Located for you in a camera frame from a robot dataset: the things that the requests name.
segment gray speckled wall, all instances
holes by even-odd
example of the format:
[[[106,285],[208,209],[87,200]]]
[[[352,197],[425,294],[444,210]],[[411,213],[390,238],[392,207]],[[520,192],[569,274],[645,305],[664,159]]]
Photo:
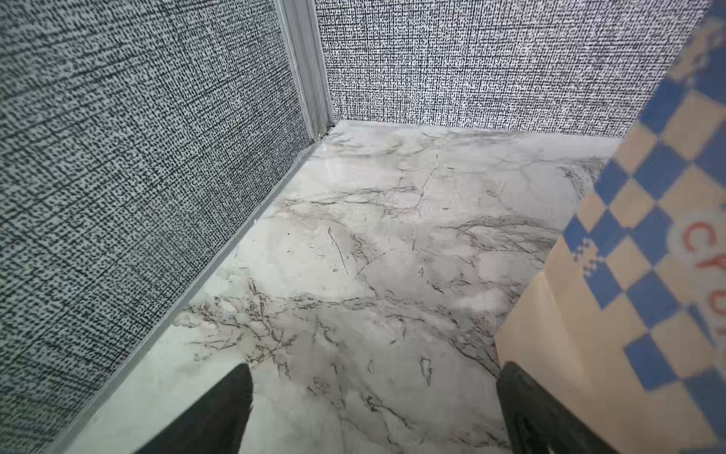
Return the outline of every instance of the gray speckled wall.
[[[310,139],[272,0],[8,0],[0,40],[0,453],[38,453]]]
[[[708,0],[316,0],[337,118],[620,137]]]

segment gray marble veining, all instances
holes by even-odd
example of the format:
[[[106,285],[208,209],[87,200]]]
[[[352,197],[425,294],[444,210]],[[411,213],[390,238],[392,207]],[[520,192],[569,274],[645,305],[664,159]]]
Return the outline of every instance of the gray marble veining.
[[[617,143],[340,122],[71,452],[131,452],[239,362],[245,453],[509,452],[494,334]]]

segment marble floor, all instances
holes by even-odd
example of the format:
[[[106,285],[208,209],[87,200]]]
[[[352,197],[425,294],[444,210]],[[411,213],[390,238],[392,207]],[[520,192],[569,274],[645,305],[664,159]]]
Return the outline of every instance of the marble floor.
[[[243,453],[510,452],[494,334],[617,143],[340,122],[68,452],[133,452],[239,362]]]

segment white marble tile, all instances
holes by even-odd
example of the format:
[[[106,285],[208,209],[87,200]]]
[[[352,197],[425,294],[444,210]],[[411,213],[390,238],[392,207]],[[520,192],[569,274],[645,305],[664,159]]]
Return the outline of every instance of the white marble tile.
[[[249,362],[244,453],[508,452],[494,333],[617,143],[340,122],[70,451]]]

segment textured wall panel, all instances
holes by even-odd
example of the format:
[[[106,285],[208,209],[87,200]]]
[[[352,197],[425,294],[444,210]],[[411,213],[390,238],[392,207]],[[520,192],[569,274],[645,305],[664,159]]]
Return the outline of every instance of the textured wall panel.
[[[272,0],[0,5],[0,452],[36,453],[310,143]]]
[[[316,0],[337,118],[622,136],[708,0]]]

